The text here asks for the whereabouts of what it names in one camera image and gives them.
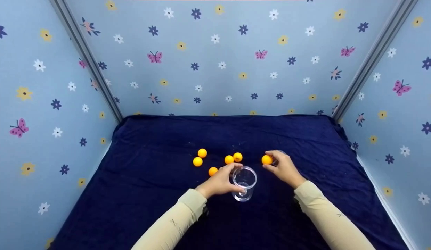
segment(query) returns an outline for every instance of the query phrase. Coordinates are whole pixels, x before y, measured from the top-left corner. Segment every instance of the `white flower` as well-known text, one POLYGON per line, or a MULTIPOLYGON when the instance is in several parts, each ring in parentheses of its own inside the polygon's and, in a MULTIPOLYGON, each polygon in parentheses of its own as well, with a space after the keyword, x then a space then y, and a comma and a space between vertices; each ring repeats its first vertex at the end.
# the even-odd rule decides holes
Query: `white flower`
POLYGON ((69 88, 70 91, 75 91, 76 86, 73 82, 69 82, 69 85, 67 86, 69 88))
POLYGON ((136 83, 136 82, 131 82, 130 83, 130 85, 131 85, 131 87, 133 87, 134 89, 136 89, 136 88, 138 88, 138 83, 136 83))
POLYGON ((272 11, 270 11, 269 17, 271 17, 271 21, 273 21, 274 19, 277 19, 278 15, 279 15, 279 13, 277 12, 277 10, 273 9, 272 11))
POLYGON ((319 56, 312 57, 312 58, 311 58, 311 62, 312 62, 313 64, 318 63, 318 62, 319 62, 319 56))
POLYGON ((118 44, 124 43, 121 35, 114 35, 114 38, 115 38, 115 41, 118 42, 118 44))
POLYGON ((429 204, 430 198, 426 194, 423 194, 421 192, 421 194, 418 194, 418 196, 418 201, 421 201, 423 205, 425 205, 426 203, 429 204))
POLYGON ((409 149, 409 147, 406 147, 406 146, 403 145, 402 148, 401 148, 401 154, 404 155, 405 157, 407 155, 410 155, 410 149, 409 149))
POLYGON ((226 63, 225 63, 225 62, 220 62, 220 63, 219 63, 219 68, 220 68, 220 69, 224 69, 224 68, 226 68, 226 63))
POLYGON ((373 75, 373 81, 379 81, 379 79, 381 79, 381 74, 379 74, 379 73, 375 73, 375 74, 373 75))
POLYGON ((220 37, 219 37, 219 35, 213 35, 213 36, 211 36, 211 41, 213 41, 214 44, 220 43, 220 37))
POLYGON ((89 112, 89 107, 87 106, 87 104, 82 105, 82 112, 89 112))
POLYGON ((34 61, 35 64, 33 65, 36 68, 36 71, 41 70, 42 72, 44 72, 44 68, 46 68, 44 66, 44 63, 39 61, 38 59, 36 59, 36 61, 34 61))
POLYGON ((305 31, 305 33, 307 36, 314 35, 313 34, 314 33, 314 27, 313 26, 308 27, 307 30, 305 31))
POLYGON ((128 67, 133 67, 133 62, 132 62, 131 60, 129 60, 129 59, 125 60, 125 61, 124 61, 124 64, 125 64, 126 66, 128 66, 128 67))
POLYGON ((171 19, 171 17, 174 17, 174 12, 171 10, 171 8, 166 8, 163 10, 164 15, 168 17, 168 19, 171 19))
POLYGON ((47 204, 47 202, 46 203, 41 203, 41 206, 39 206, 38 213, 42 215, 44 212, 48 212, 49 211, 49 206, 50 206, 50 204, 47 204))
POLYGON ((56 128, 53 130, 53 135, 55 136, 55 138, 57 138, 58 136, 61 137, 61 134, 63 132, 61 131, 61 128, 56 128))
POLYGON ((390 48, 389 52, 387 52, 387 54, 389 54, 388 57, 392 57, 393 58, 393 56, 396 55, 396 49, 395 48, 390 48))

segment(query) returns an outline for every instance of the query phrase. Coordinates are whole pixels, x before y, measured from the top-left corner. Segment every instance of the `clear plastic cup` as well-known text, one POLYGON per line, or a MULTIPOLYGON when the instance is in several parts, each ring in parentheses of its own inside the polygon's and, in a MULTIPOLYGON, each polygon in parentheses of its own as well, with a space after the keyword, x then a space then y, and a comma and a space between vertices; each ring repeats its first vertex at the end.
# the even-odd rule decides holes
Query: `clear plastic cup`
POLYGON ((233 192, 233 196, 238 201, 248 201, 251 199, 257 175, 249 166, 243 166, 233 172, 232 182, 234 185, 244 189, 244 192, 233 192))

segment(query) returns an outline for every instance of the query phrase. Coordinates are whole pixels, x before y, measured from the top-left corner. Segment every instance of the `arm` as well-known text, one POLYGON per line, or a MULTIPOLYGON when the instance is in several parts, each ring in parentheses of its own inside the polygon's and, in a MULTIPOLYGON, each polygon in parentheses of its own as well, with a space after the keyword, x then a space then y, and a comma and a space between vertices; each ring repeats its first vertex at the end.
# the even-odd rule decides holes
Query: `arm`
POLYGON ((331 203, 312 182, 303 178, 291 158, 273 150, 265 152, 279 161, 277 167, 263 167, 295 190, 295 198, 300 207, 319 230, 322 237, 333 250, 374 250, 364 234, 331 203))

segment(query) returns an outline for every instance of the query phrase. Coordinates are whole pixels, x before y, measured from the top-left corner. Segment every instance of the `person's right hand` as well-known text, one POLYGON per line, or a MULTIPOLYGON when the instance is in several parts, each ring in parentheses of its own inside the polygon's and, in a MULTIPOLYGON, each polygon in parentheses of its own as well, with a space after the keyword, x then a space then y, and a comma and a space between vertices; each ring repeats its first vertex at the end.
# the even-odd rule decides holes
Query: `person's right hand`
POLYGON ((279 150, 266 151, 265 154, 277 159, 279 161, 277 167, 264 164, 263 167, 276 175, 279 179, 286 182, 292 188, 296 189, 307 180, 300 175, 298 169, 289 157, 279 150))

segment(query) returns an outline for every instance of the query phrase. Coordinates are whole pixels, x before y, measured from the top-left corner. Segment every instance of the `navy blue cloth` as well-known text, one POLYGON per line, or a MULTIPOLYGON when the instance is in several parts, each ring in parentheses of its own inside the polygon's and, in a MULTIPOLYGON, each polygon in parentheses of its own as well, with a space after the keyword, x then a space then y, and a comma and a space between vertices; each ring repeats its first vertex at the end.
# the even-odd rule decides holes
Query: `navy blue cloth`
POLYGON ((376 249, 407 249, 350 149, 344 130, 327 116, 131 116, 116 128, 109 152, 52 244, 52 250, 129 250, 210 167, 241 152, 257 173, 251 200, 228 193, 209 199, 209 214, 176 250, 328 249, 293 190, 262 167, 266 150, 291 156, 376 249), (192 159, 208 156, 195 167, 192 159))

